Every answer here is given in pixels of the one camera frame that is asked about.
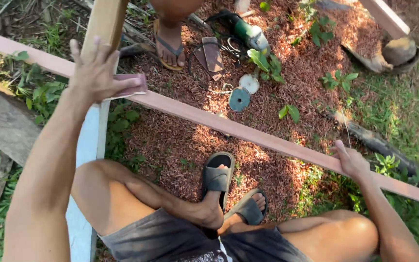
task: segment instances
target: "angle grinder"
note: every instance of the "angle grinder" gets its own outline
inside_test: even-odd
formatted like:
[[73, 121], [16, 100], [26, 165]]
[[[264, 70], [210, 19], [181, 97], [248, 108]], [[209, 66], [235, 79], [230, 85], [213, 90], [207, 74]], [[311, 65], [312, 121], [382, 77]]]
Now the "angle grinder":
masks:
[[239, 39], [247, 45], [248, 48], [253, 48], [265, 56], [269, 56], [271, 48], [261, 28], [259, 26], [249, 25], [240, 17], [240, 15], [227, 9], [223, 9], [217, 14], [208, 17], [205, 21], [218, 21], [230, 31], [232, 36]]

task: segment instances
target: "finger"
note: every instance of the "finger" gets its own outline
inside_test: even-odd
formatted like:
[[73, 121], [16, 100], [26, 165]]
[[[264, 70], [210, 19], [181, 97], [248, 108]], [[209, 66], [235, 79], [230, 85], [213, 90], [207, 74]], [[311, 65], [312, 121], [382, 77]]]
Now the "finger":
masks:
[[98, 51], [98, 56], [96, 57], [95, 62], [99, 64], [104, 64], [108, 59], [109, 54], [111, 53], [111, 45], [104, 44], [100, 46], [100, 50]]
[[95, 35], [95, 37], [93, 38], [93, 47], [89, 52], [88, 61], [85, 61], [86, 63], [95, 62], [96, 57], [98, 56], [98, 49], [100, 48], [100, 42], [101, 42], [100, 37]]
[[80, 58], [79, 43], [75, 39], [71, 39], [69, 42], [70, 52], [72, 54], [73, 61], [76, 66], [82, 65], [82, 58]]
[[115, 92], [120, 92], [126, 88], [140, 86], [143, 81], [140, 78], [129, 78], [126, 80], [113, 80], [113, 86]]
[[114, 72], [114, 69], [117, 65], [117, 62], [119, 61], [119, 54], [120, 54], [120, 52], [116, 50], [106, 60], [106, 67], [111, 72]]
[[334, 144], [337, 148], [337, 154], [339, 155], [340, 159], [342, 160], [350, 159], [350, 156], [346, 151], [346, 146], [344, 146], [344, 143], [341, 140], [336, 140]]

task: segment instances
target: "person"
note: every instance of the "person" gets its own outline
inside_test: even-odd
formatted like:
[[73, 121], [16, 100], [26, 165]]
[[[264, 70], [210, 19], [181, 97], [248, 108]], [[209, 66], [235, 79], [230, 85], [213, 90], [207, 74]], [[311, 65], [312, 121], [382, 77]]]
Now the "person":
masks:
[[164, 67], [180, 71], [185, 65], [182, 21], [200, 8], [203, 0], [150, 0], [159, 19], [154, 21], [156, 49]]
[[[203, 195], [189, 203], [132, 174], [96, 160], [75, 169], [89, 107], [122, 89], [111, 72], [118, 52], [100, 45], [81, 59], [71, 41], [75, 73], [33, 145], [6, 217], [3, 261], [68, 261], [69, 194], [119, 261], [383, 261], [419, 262], [419, 247], [370, 175], [370, 165], [341, 141], [331, 149], [358, 184], [370, 219], [347, 210], [259, 225], [269, 196], [254, 189], [223, 214], [233, 157], [218, 152], [203, 168]], [[195, 225], [217, 230], [209, 239]]]

